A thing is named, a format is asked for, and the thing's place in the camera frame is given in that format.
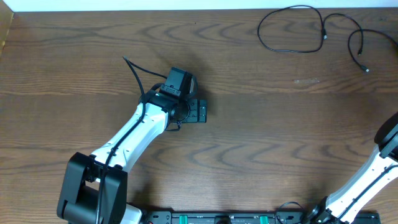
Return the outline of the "cardboard box edge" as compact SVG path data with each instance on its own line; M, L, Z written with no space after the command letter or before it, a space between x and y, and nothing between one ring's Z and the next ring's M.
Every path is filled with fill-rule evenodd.
M0 54L4 49L6 44L7 35L11 27L14 17L14 12L9 8L9 6L1 0L0 2Z

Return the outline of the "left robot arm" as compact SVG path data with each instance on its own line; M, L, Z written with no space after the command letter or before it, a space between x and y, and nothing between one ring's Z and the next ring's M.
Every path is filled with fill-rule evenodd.
M194 75L171 68L106 144L89 156L75 153L67 164L57 216L68 223L139 223L142 210L127 203L128 173L170 124L206 122L206 101L195 98L197 88Z

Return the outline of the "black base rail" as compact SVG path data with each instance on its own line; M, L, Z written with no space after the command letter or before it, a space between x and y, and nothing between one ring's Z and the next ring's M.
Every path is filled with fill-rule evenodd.
M192 213L192 212L147 212L141 218L142 224L275 224L301 223L303 212L277 213Z

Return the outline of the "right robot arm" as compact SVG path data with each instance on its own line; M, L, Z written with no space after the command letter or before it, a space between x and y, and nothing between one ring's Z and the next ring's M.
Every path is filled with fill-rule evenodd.
M359 211L397 178L397 114L377 131L370 157L342 188L325 197L302 223L352 223Z

